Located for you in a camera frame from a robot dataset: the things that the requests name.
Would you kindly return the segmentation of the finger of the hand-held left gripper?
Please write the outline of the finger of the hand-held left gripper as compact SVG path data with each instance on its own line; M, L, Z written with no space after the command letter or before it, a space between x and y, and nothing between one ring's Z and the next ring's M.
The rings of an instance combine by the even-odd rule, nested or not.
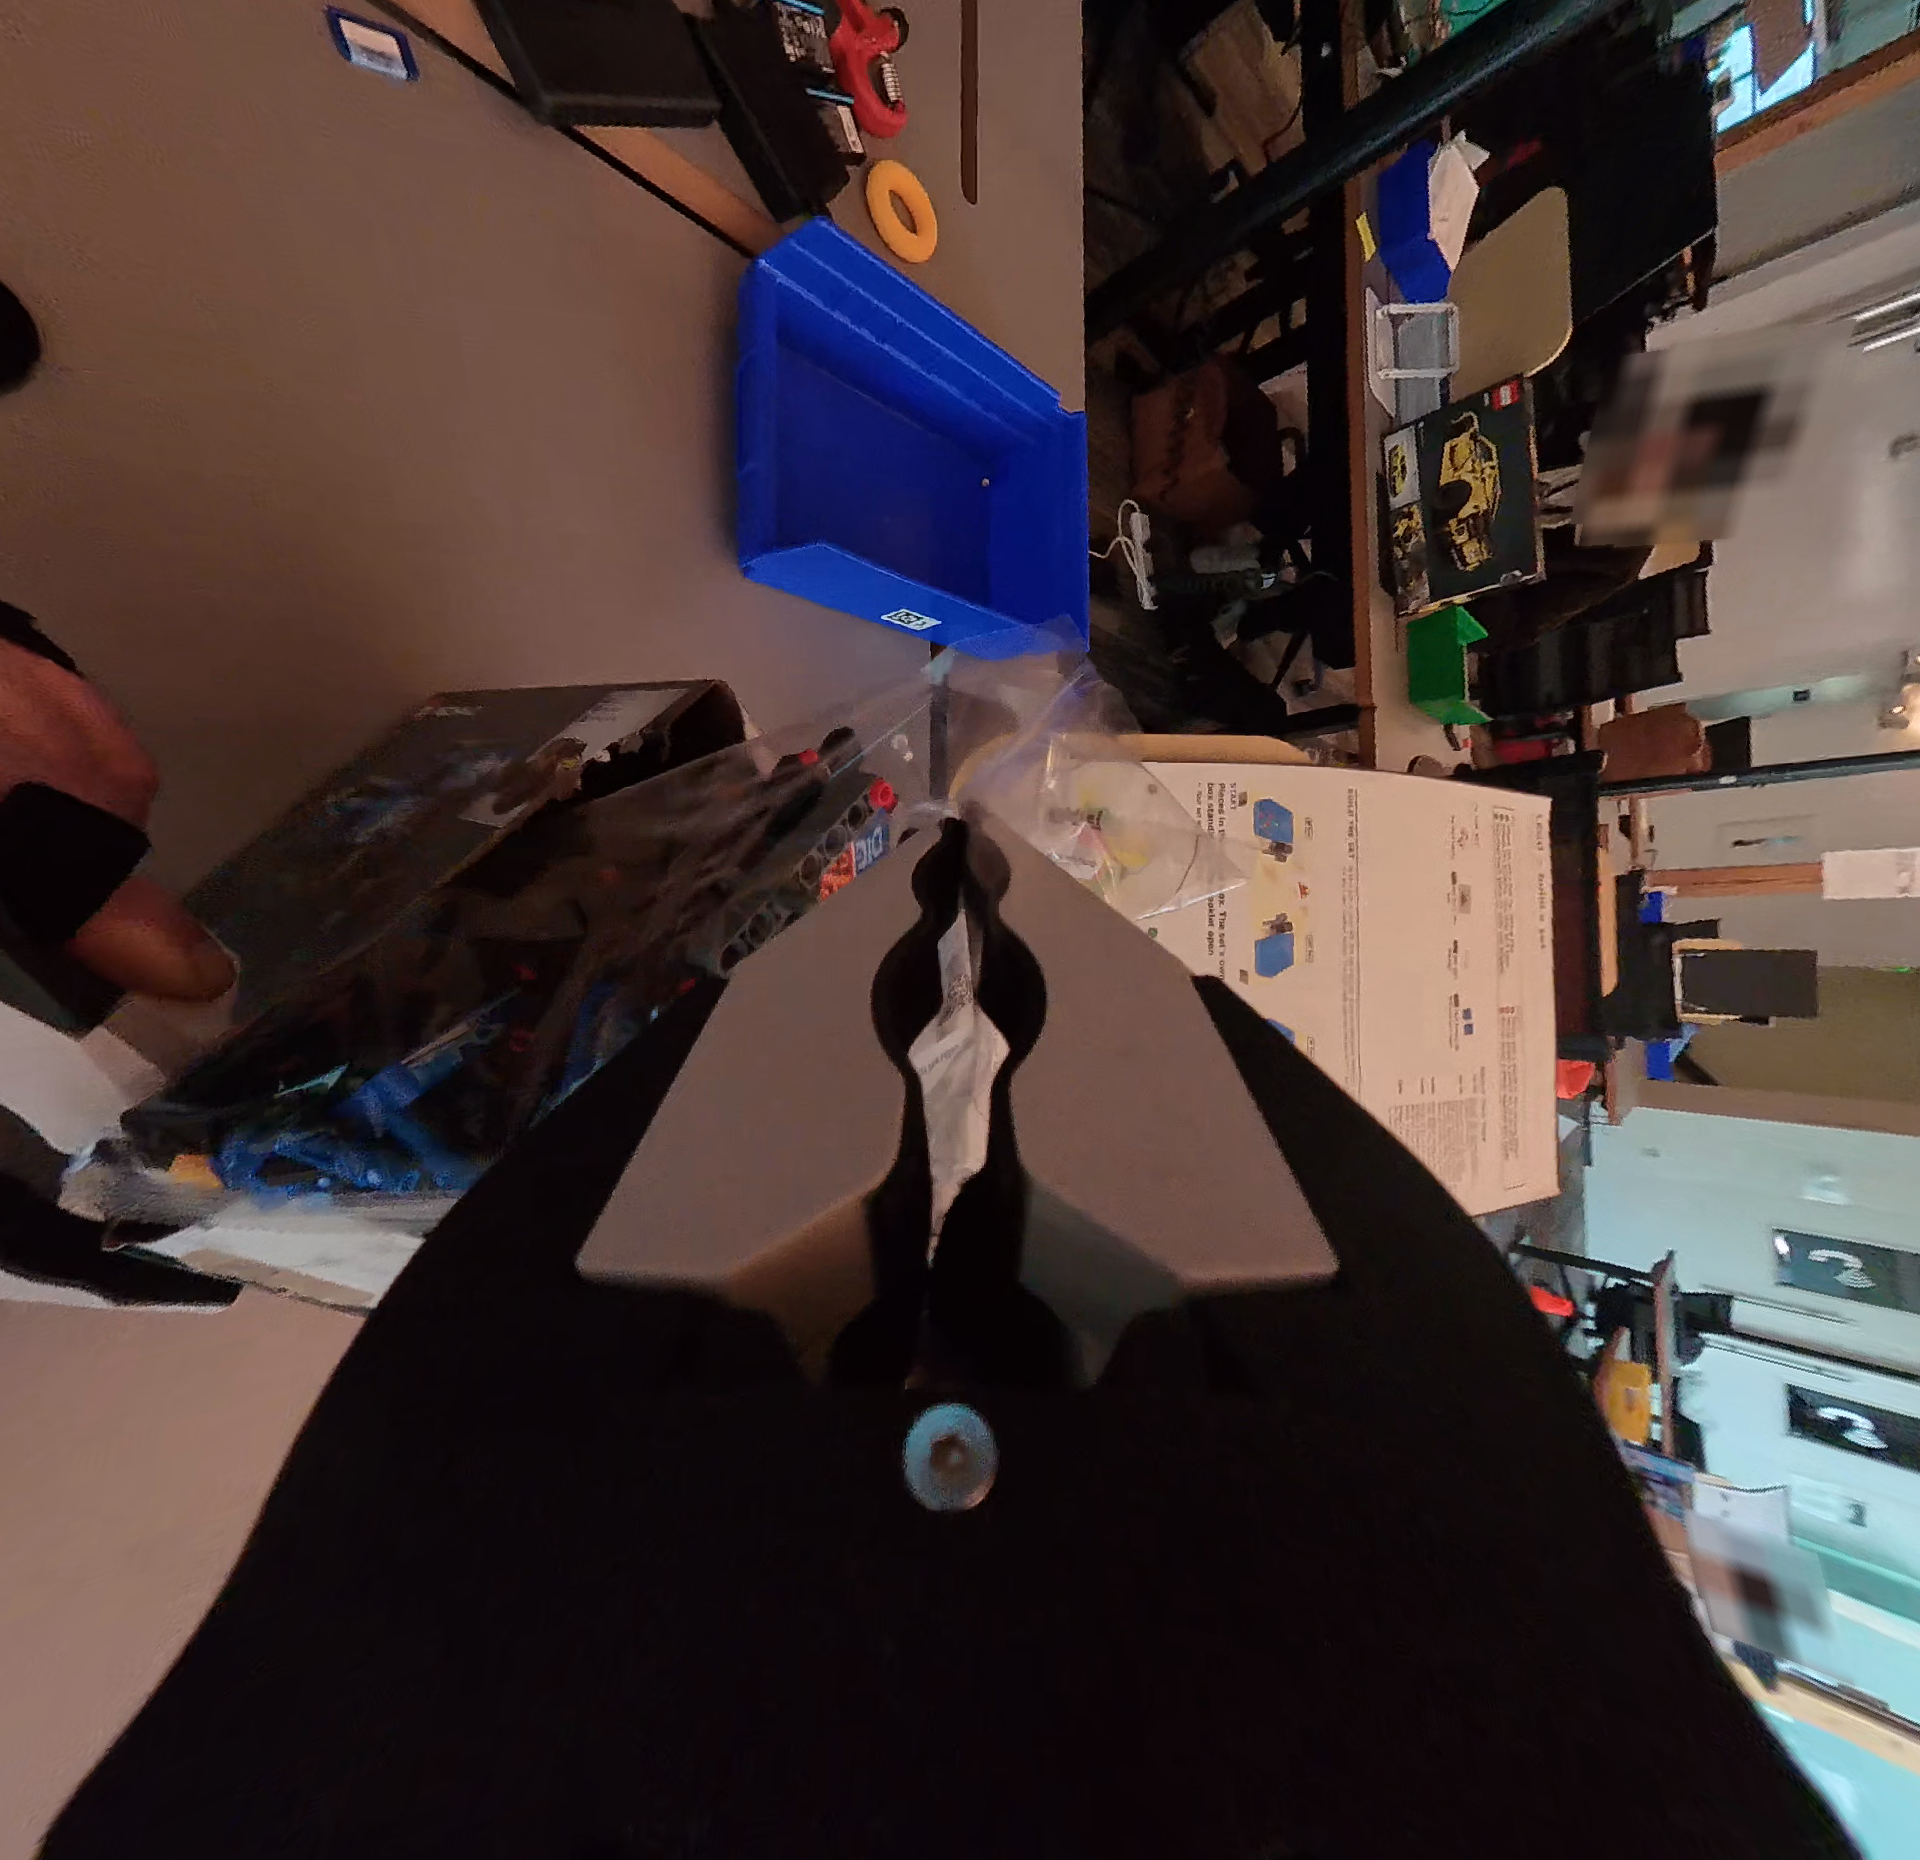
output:
M61 1156L88 1152L158 1089L158 1068L107 1026L61 1032L3 1005L3 1106Z

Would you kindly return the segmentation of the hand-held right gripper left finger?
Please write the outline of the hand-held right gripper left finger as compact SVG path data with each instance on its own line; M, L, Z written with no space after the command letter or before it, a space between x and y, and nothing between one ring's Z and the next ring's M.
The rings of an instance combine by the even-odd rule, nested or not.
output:
M721 989L576 1270L768 1320L824 1380L925 1298L934 1173L908 1048L941 1010L964 827L919 831Z

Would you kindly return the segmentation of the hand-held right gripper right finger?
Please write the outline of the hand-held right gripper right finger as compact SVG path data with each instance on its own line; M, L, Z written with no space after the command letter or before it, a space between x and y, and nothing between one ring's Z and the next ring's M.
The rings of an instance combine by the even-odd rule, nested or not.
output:
M1180 958L984 817L933 851L933 1368L1081 1386L1338 1256Z

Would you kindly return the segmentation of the clear bag of toy bricks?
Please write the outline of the clear bag of toy bricks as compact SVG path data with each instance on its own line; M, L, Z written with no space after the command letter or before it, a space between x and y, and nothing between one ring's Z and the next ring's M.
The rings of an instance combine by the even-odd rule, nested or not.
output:
M79 1147L110 1240L283 1211L420 1233L689 987L969 802L1137 925L1247 882L1044 635L758 727L710 680L420 704L190 894L216 1031Z

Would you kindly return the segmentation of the black toy set box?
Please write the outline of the black toy set box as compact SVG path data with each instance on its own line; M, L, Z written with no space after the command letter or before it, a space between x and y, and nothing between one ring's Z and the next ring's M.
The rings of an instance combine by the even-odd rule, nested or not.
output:
M120 1259L366 1310L672 994L672 852L605 804L750 730L714 678L419 706L189 894L234 989L117 1018L158 1084L61 1202Z

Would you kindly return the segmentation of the grey desk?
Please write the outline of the grey desk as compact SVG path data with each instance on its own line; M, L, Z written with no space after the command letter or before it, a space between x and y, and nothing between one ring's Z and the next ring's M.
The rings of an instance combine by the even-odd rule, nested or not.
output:
M706 17L710 0L674 0ZM875 0L908 18L908 122L883 147L931 196L933 261L906 274L1087 406L1083 0ZM474 0L377 15L510 87Z
M925 664L746 580L746 261L413 36L5 0L5 600L153 749L190 889L439 692L719 678L761 725ZM5 1296L5 1857L172 1668L364 1320Z

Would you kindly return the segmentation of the person's left hand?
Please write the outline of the person's left hand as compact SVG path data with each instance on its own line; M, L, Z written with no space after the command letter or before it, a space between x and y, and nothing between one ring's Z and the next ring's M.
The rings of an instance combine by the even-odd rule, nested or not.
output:
M41 785L148 837L158 768L114 702L33 617L5 607L3 794ZM139 868L64 949L123 993L204 1005L234 966L181 900Z

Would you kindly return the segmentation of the green bin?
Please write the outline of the green bin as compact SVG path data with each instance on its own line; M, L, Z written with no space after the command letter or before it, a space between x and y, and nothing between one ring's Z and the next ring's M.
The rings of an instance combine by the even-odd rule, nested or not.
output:
M1405 678L1409 704L1447 729L1490 723L1476 704L1473 650L1487 626L1460 600L1435 607L1405 625Z

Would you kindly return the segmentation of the blue bin with white label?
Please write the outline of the blue bin with white label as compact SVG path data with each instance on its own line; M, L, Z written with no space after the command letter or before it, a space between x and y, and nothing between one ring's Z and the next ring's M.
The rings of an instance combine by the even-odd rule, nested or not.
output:
M750 583L979 658L1090 647L1088 418L831 219L737 294Z

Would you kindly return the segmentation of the black box yellow vehicle print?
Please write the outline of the black box yellow vehicle print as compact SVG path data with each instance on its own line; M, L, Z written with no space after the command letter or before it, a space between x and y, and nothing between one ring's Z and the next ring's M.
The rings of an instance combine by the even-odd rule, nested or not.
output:
M1386 432L1386 553L1401 620L1545 576L1533 382L1510 377Z

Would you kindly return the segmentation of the small blue framed tag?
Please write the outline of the small blue framed tag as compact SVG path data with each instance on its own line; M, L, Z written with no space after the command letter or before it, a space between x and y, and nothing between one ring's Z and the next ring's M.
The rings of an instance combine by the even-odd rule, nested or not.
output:
M417 85L420 80L417 50L406 33L392 24L329 5L325 6L325 27L334 50L348 67L396 85Z

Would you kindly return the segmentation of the flat black box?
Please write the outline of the flat black box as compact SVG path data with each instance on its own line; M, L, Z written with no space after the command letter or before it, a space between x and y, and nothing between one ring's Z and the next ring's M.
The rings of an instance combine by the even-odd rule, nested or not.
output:
M528 115L556 128L709 128L723 103L674 0L474 0Z

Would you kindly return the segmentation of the black electronic device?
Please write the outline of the black electronic device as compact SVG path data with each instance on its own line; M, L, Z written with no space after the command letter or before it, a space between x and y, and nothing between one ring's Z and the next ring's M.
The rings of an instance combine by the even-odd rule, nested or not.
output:
M710 0L692 24L719 122L768 217L826 217L868 154L810 0Z

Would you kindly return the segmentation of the red tool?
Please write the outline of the red tool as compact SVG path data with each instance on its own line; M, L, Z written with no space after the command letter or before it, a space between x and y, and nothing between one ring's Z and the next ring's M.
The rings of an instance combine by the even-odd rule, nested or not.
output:
M908 122L899 58L908 39L902 9L826 0L828 53L865 138L894 143Z

